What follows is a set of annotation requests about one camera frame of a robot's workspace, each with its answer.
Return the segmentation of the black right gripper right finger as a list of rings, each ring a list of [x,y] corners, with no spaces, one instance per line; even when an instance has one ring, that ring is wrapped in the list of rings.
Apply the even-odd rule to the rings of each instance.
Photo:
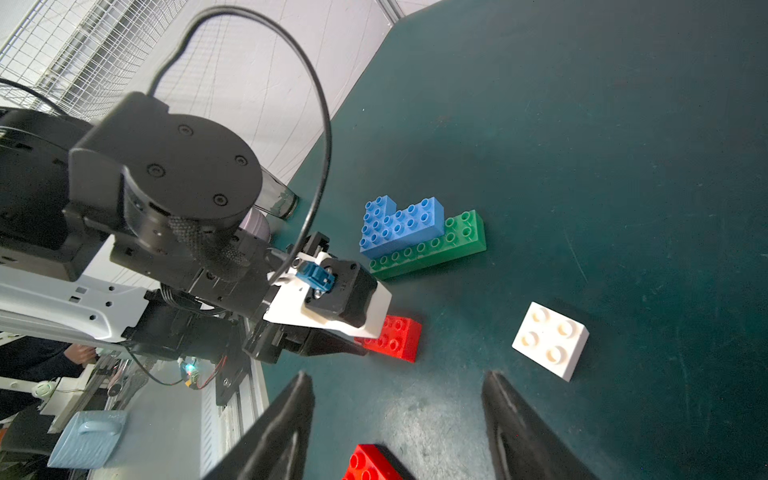
[[[485,373],[481,399],[496,478],[595,477],[543,422],[502,373]]]

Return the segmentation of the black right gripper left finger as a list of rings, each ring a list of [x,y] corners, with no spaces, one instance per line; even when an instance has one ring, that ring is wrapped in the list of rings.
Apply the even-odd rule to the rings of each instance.
[[[205,477],[302,479],[314,407],[312,378],[301,371]]]

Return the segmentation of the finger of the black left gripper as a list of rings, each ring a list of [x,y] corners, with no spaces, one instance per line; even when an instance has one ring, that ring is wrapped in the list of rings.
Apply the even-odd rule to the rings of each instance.
[[[325,356],[334,354],[349,354],[366,356],[368,351],[358,343],[328,330],[310,328],[299,355],[304,357]]]

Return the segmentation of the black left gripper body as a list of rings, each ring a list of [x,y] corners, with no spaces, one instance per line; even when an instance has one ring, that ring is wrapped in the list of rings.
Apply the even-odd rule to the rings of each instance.
[[[336,336],[328,331],[263,319],[266,302],[278,293],[268,276],[284,253],[242,230],[229,246],[250,262],[250,269],[235,281],[213,275],[189,256],[150,253],[133,241],[117,239],[110,259],[160,283],[159,290],[145,295],[148,312],[128,329],[127,345],[163,359],[194,356],[216,363],[227,357],[229,365],[242,352],[270,364],[284,351],[334,354]]]

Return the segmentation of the blue lego brick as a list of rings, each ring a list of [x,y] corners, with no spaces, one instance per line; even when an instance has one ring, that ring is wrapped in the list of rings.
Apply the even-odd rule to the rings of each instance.
[[[396,203],[387,195],[378,196],[365,204],[362,232],[368,234],[374,230],[374,224],[382,221],[386,216],[393,215],[396,211]]]
[[[404,209],[397,209],[374,224],[374,230],[364,234],[361,228],[360,253],[369,259],[389,255],[420,242],[444,234],[444,209],[435,198],[424,198]]]

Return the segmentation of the long green lego brick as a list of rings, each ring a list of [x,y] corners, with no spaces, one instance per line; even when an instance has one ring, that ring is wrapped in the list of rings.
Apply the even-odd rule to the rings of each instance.
[[[406,247],[369,262],[369,270],[378,280],[424,270],[464,258],[487,249],[483,219],[476,210],[450,217],[440,237]]]

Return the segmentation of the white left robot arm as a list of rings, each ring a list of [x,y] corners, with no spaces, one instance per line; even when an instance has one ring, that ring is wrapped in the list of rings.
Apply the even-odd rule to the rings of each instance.
[[[245,343],[236,317],[271,327],[265,301],[286,254],[241,226],[262,186],[255,154],[235,133],[138,92],[97,125],[5,108],[1,262],[74,283],[112,240],[118,265],[224,311],[195,313],[150,293],[120,342],[217,361]]]

